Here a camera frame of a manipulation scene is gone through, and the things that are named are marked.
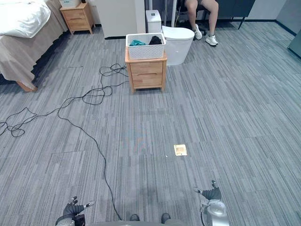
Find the shoe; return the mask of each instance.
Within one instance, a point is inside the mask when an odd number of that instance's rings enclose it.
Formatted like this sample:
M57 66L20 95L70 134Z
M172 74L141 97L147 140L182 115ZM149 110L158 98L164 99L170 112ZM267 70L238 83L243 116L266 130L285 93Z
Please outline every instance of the shoe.
M197 40L201 40L202 33L198 29L198 25L196 24L196 30L194 31L194 37L196 37Z
M133 214L130 218L130 221L140 221L139 216L137 214Z
M218 44L218 42L215 40L215 35L209 36L206 38L206 42L210 45L210 46L216 46Z
M162 214L162 217L161 217L161 223L162 223L162 224L165 224L165 222L166 222L168 219L170 219L169 214L168 214L168 213L163 213L163 214Z

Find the plastic basket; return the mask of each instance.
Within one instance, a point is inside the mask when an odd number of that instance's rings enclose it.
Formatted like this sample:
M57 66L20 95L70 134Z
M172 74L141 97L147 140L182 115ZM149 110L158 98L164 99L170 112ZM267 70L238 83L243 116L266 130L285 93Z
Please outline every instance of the plastic basket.
M160 45L145 45L145 46L130 46L133 40L139 40L148 44L153 36L158 36L162 44ZM130 58L133 60L162 58L166 41L163 33L146 33L146 34L128 34L126 36L126 46Z
M63 8L75 8L80 4L80 0L60 0Z

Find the black chair leg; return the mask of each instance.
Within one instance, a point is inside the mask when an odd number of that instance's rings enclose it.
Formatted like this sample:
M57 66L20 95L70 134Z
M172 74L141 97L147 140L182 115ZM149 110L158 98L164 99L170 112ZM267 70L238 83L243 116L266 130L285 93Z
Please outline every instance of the black chair leg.
M204 16L203 16L203 20L206 20L206 16L207 16L207 11L205 10Z
M243 17L243 19L240 21L240 25L238 27L238 30L240 29L241 25L243 24L243 22L245 21L245 17Z

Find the white toilet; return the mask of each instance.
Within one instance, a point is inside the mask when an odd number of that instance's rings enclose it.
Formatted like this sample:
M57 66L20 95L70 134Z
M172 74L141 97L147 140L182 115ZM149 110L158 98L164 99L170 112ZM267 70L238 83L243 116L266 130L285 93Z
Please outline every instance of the white toilet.
M162 26L166 45L167 65L180 65L184 62L190 49L194 32L182 27Z
M167 54L167 65L182 64L190 49L194 32L181 27L161 27L161 17L158 10L146 10L148 33L162 32L164 34Z

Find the white sneaker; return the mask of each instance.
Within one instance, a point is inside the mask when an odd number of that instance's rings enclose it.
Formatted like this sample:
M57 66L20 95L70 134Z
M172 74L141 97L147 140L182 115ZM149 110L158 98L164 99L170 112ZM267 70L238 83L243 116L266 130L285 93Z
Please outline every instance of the white sneaker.
M210 45L210 46L216 46L218 44L218 42L215 40L215 35L209 36L206 38L206 42Z
M202 38L202 33L199 31L197 24L196 24L196 30L194 31L194 36L196 37L197 40L201 40Z

